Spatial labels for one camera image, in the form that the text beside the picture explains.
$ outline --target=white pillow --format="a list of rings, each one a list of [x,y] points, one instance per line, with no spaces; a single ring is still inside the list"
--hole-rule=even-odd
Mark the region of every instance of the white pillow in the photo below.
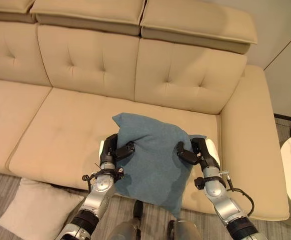
[[[54,240],[83,196],[22,178],[0,225],[24,240]]]

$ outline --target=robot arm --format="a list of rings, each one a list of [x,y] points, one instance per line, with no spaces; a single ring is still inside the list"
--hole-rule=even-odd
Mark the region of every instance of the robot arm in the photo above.
[[[131,155],[134,144],[128,142],[117,149],[118,135],[109,136],[100,145],[100,171],[91,176],[84,175],[82,180],[87,181],[89,195],[85,198],[78,213],[67,224],[56,240],[90,240],[99,220],[104,216],[110,199],[116,192],[115,182],[124,178],[123,168],[116,168],[117,161]]]
[[[262,233],[258,232],[248,215],[228,196],[222,175],[226,175],[231,190],[246,194],[238,188],[233,188],[228,171],[220,172],[220,166],[215,159],[218,154],[214,145],[206,144],[204,138],[191,139],[193,152],[185,150],[183,145],[183,142],[179,142],[176,146],[179,158],[192,165],[200,164],[203,178],[198,177],[194,180],[194,184],[199,190],[203,190],[212,202],[215,212],[231,237],[234,240],[267,240]]]

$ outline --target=floor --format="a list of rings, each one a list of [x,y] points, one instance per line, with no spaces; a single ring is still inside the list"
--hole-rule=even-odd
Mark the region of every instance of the floor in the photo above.
[[[291,121],[276,118],[275,122],[280,145],[282,145],[284,141],[290,137],[289,131]],[[13,200],[19,181],[20,179],[18,177],[0,174],[0,216],[5,212],[10,202]],[[66,190],[86,195],[85,192],[75,191],[73,189]],[[132,199],[114,196],[106,214],[93,233],[92,239],[106,240],[106,237],[116,225],[131,218],[133,205],[134,200]],[[182,210],[181,217],[197,225],[203,240],[231,239],[227,230],[215,215]],[[174,217],[160,207],[144,204],[143,219],[141,222],[141,238],[143,240],[165,240],[167,224],[169,220],[172,219],[174,219]],[[291,226],[283,222],[260,220],[252,220],[252,222],[269,240],[291,240]],[[0,227],[0,240],[21,240],[21,238]]]

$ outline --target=wall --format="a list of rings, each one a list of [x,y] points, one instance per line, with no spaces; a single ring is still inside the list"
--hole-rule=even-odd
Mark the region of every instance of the wall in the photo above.
[[[291,117],[291,43],[265,69],[273,111]]]
[[[291,41],[291,0],[205,0],[204,2],[229,6],[252,15],[258,44],[252,45],[246,54],[248,64],[263,69],[268,66],[265,73],[273,111],[291,117],[291,46],[287,47]]]

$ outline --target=sofa armrest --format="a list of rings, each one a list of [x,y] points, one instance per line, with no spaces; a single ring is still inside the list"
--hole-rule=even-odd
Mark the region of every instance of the sofa armrest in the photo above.
[[[279,139],[264,72],[246,66],[232,97],[221,111],[222,168],[235,188],[255,203],[253,218],[270,221],[289,217],[286,181]],[[249,211],[241,194],[231,196]]]

